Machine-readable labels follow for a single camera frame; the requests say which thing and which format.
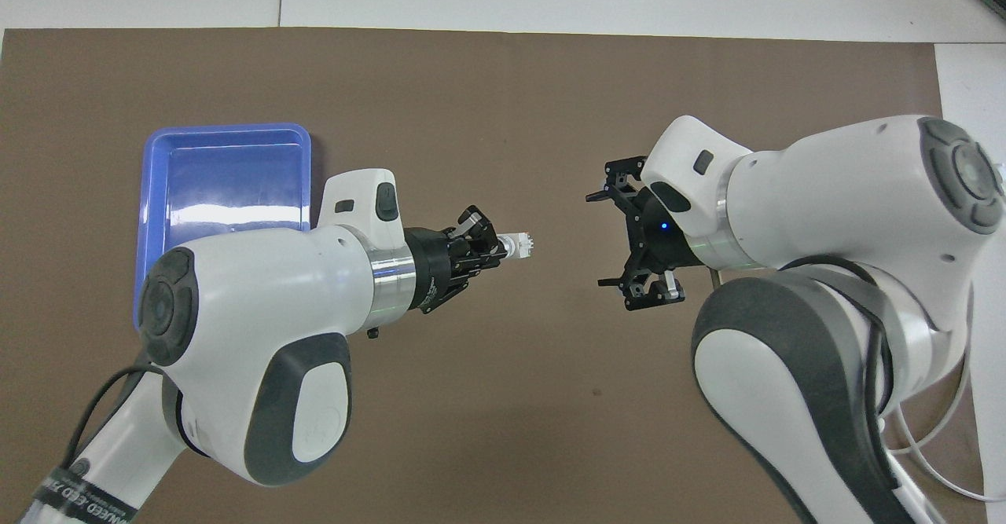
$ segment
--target white cable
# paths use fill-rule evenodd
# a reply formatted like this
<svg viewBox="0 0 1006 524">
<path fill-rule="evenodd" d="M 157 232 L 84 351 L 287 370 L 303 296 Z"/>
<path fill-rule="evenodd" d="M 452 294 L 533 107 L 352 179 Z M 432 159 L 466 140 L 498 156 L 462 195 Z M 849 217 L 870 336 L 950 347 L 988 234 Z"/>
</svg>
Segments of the white cable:
<svg viewBox="0 0 1006 524">
<path fill-rule="evenodd" d="M 964 388 L 964 386 L 966 384 L 966 381 L 968 380 L 968 375 L 969 375 L 969 361 L 968 361 L 968 359 L 969 359 L 969 356 L 970 356 L 970 353 L 969 353 L 970 351 L 971 351 L 970 349 L 966 349 L 965 350 L 964 367 L 961 370 L 961 381 L 960 381 L 960 384 L 958 385 L 958 393 L 955 394 L 954 401 L 951 403 L 951 407 L 948 408 L 948 413 L 944 414 L 945 419 L 941 419 L 940 423 L 938 423 L 937 426 L 934 427 L 933 430 L 930 431 L 930 434 L 928 434 L 926 439 L 930 439 L 931 435 L 936 435 L 936 433 L 939 430 L 943 429 L 943 426 L 946 424 L 946 420 L 950 419 L 949 413 L 951 413 L 952 409 L 956 409 L 957 408 L 957 402 L 959 401 L 959 394 L 962 393 L 961 390 Z M 941 475 L 940 472 L 938 472 L 937 470 L 935 470 L 934 467 L 930 464 L 929 460 L 926 459 L 926 456 L 923 455 L 921 445 L 918 442 L 915 442 L 915 439 L 911 436 L 911 430 L 908 429 L 908 423 L 904 420 L 904 412 L 901 411 L 901 406 L 900 405 L 897 406 L 896 408 L 894 408 L 894 420 L 898 424 L 898 429 L 900 429 L 901 433 L 904 434 L 904 439 L 908 441 L 908 448 L 907 448 L 907 450 L 909 452 L 911 452 L 912 455 L 913 455 L 913 457 L 915 457 L 915 460 L 919 464 L 921 464 L 923 469 L 925 469 L 927 471 L 927 473 L 929 473 L 930 476 L 932 476 L 934 479 L 936 479 L 937 481 L 941 482 L 941 484 L 944 487 L 950 489 L 951 491 L 954 491 L 955 493 L 957 493 L 959 495 L 963 495 L 963 496 L 966 496 L 966 497 L 968 497 L 970 499 L 974 499 L 976 501 L 981 501 L 983 503 L 1001 503 L 1001 502 L 1006 502 L 1006 496 L 1003 496 L 1003 497 L 988 497 L 988 496 L 985 496 L 985 495 L 980 495 L 978 493 L 973 493 L 973 492 L 971 492 L 971 491 L 969 491 L 969 490 L 967 490 L 967 489 L 965 489 L 963 487 L 959 487 L 959 485 L 955 485 L 954 483 L 950 482 L 946 477 L 944 477 L 943 475 Z"/>
<path fill-rule="evenodd" d="M 954 413 L 957 412 L 957 407 L 961 402 L 961 397 L 964 396 L 964 389 L 967 388 L 968 381 L 971 380 L 971 345 L 964 350 L 964 366 L 961 368 L 961 380 L 957 383 L 957 390 L 954 391 L 954 399 L 950 401 L 950 405 L 947 406 L 947 411 L 944 412 L 940 421 L 937 425 L 933 426 L 933 429 L 926 434 L 923 439 L 917 441 L 919 448 L 926 446 L 937 436 L 940 431 L 950 422 L 951 418 L 954 417 Z M 895 456 L 903 456 L 905 454 L 911 453 L 911 446 L 901 448 L 900 450 L 888 450 L 891 454 Z"/>
</svg>

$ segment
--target brown mat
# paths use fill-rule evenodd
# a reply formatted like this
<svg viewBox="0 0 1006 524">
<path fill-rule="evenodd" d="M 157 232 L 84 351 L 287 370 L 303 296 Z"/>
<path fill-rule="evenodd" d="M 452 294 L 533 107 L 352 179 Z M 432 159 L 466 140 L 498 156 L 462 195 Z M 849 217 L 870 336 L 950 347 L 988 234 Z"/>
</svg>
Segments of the brown mat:
<svg viewBox="0 0 1006 524">
<path fill-rule="evenodd" d="M 709 291 L 627 313 L 606 161 L 683 113 L 752 149 L 939 115 L 932 45 L 416 30 L 7 30 L 0 66 L 0 521 L 25 509 L 105 377 L 132 361 L 140 163 L 162 127 L 290 121 L 330 174 L 388 167 L 402 221 L 475 203 L 532 231 L 429 317 L 351 338 L 354 419 L 305 481 L 256 488 L 186 453 L 142 522 L 797 522 L 689 363 Z M 925 429 L 952 389 L 916 401 Z M 980 486 L 970 398 L 934 458 Z M 923 481 L 952 522 L 985 522 Z"/>
</svg>

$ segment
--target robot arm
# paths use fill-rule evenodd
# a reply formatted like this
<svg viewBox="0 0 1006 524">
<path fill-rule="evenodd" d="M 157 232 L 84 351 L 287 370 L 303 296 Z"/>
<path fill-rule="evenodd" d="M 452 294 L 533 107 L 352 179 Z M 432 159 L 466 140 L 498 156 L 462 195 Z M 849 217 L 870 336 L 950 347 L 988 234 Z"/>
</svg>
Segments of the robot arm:
<svg viewBox="0 0 1006 524">
<path fill-rule="evenodd" d="M 164 376 L 142 374 L 22 521 L 129 522 L 186 447 L 263 486 L 316 470 L 352 410 L 346 336 L 377 337 L 406 310 L 429 314 L 482 270 L 530 254 L 528 234 L 497 235 L 475 206 L 458 222 L 403 228 L 393 175 L 370 169 L 328 181 L 307 233 L 238 231 L 165 252 L 138 313 Z"/>
<path fill-rule="evenodd" d="M 984 151 L 953 124 L 890 117 L 751 153 L 682 117 L 606 173 L 588 199 L 626 213 L 631 255 L 599 284 L 628 310 L 682 300 L 676 267 L 786 270 L 716 289 L 693 367 L 804 520 L 941 522 L 877 424 L 961 359 L 972 268 L 1002 218 Z"/>
</svg>

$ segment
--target blue tray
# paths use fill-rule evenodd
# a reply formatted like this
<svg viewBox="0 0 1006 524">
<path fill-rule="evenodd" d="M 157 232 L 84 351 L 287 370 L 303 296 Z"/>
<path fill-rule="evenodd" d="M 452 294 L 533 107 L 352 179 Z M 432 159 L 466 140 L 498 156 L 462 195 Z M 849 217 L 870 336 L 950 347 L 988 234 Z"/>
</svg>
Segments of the blue tray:
<svg viewBox="0 0 1006 524">
<path fill-rule="evenodd" d="M 229 231 L 310 229 L 311 138 L 298 124 L 166 128 L 147 140 L 135 311 L 147 271 L 174 245 Z"/>
</svg>

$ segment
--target black cable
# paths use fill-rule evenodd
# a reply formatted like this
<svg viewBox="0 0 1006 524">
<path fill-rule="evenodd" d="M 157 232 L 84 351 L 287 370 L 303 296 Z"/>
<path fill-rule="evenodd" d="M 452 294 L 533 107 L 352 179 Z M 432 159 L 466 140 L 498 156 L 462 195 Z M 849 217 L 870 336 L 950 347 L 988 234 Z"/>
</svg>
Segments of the black cable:
<svg viewBox="0 0 1006 524">
<path fill-rule="evenodd" d="M 877 286 L 877 282 L 873 280 L 873 277 L 869 273 L 866 273 L 866 270 L 858 266 L 858 264 L 854 264 L 849 259 L 843 259 L 842 257 L 836 257 L 834 255 L 811 255 L 809 257 L 800 257 L 795 261 L 790 261 L 789 264 L 785 264 L 785 266 L 780 267 L 779 271 L 803 267 L 805 264 L 830 264 L 830 266 L 848 271 L 868 285 L 873 285 L 874 287 Z"/>
<path fill-rule="evenodd" d="M 141 350 L 140 353 L 138 353 L 136 360 L 133 361 L 134 365 L 149 365 L 150 363 L 151 363 L 150 357 L 148 357 L 147 352 L 143 350 Z M 119 408 L 122 408 L 122 405 L 126 403 L 126 399 L 129 398 L 129 395 L 133 394 L 133 390 L 136 389 L 136 385 L 140 384 L 140 379 L 143 378 L 143 374 L 144 374 L 143 372 L 132 373 L 126 377 L 126 380 L 123 381 L 122 387 L 119 390 L 119 395 L 116 396 L 115 403 L 112 405 L 111 408 L 109 408 L 109 413 L 105 415 L 105 419 L 102 420 L 101 425 L 98 426 L 99 428 L 104 427 L 105 424 L 109 423 L 109 420 L 111 420 L 112 417 L 116 415 L 116 412 L 119 411 Z M 94 431 L 91 435 L 87 438 L 81 435 L 80 444 L 77 446 L 77 449 L 86 450 L 88 446 L 91 445 L 91 441 L 94 440 L 98 432 Z"/>
<path fill-rule="evenodd" d="M 73 434 L 69 439 L 69 444 L 66 445 L 66 453 L 63 455 L 62 463 L 59 464 L 60 468 L 68 471 L 69 466 L 73 463 L 73 458 L 76 457 L 77 447 L 80 445 L 80 438 L 83 435 L 83 430 L 88 426 L 88 420 L 91 419 L 91 414 L 95 412 L 98 402 L 101 401 L 102 397 L 105 396 L 105 393 L 107 393 L 109 389 L 112 388 L 112 385 L 116 384 L 119 379 L 133 373 L 155 373 L 165 376 L 164 371 L 158 367 L 154 367 L 153 365 L 133 365 L 117 371 L 116 374 L 112 375 L 109 380 L 105 381 L 105 384 L 102 385 L 102 388 L 98 390 L 98 393 L 95 394 L 95 397 L 91 399 L 91 402 L 88 403 L 87 408 L 83 410 L 83 415 L 80 416 L 80 420 L 76 424 L 76 429 L 73 430 Z"/>
</svg>

